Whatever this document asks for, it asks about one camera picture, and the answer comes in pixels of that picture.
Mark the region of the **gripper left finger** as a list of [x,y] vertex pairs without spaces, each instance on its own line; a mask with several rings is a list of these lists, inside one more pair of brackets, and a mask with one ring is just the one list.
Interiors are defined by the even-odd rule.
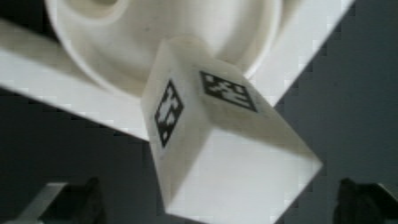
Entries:
[[6,224],[106,224],[99,179],[49,182]]

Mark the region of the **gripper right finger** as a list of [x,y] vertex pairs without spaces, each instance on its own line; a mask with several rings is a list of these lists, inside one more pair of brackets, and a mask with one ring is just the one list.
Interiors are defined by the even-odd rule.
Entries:
[[398,224],[398,184],[339,181],[335,224]]

